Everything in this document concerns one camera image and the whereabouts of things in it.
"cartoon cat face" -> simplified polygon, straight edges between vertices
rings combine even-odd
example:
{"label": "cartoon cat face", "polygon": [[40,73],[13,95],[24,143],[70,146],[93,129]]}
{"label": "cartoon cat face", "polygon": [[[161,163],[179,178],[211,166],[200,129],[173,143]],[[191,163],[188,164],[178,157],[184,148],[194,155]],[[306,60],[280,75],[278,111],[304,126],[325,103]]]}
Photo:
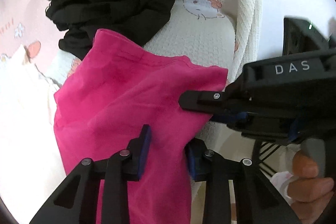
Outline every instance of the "cartoon cat face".
{"label": "cartoon cat face", "polygon": [[225,17],[220,12],[222,3],[219,0],[184,0],[185,9],[205,20],[208,18]]}

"pink fabric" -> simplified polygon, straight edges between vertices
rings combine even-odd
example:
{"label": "pink fabric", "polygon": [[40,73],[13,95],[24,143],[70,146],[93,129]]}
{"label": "pink fabric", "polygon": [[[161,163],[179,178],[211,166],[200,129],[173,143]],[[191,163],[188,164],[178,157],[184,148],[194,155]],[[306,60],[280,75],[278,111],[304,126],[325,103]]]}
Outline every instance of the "pink fabric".
{"label": "pink fabric", "polygon": [[189,224],[184,147],[210,116],[182,110],[178,99],[186,90],[221,91],[226,77],[227,69],[156,56],[116,32],[98,30],[93,49],[55,94],[54,130],[66,173],[85,157],[106,159],[126,148],[149,124],[144,175],[128,183],[131,224]]}

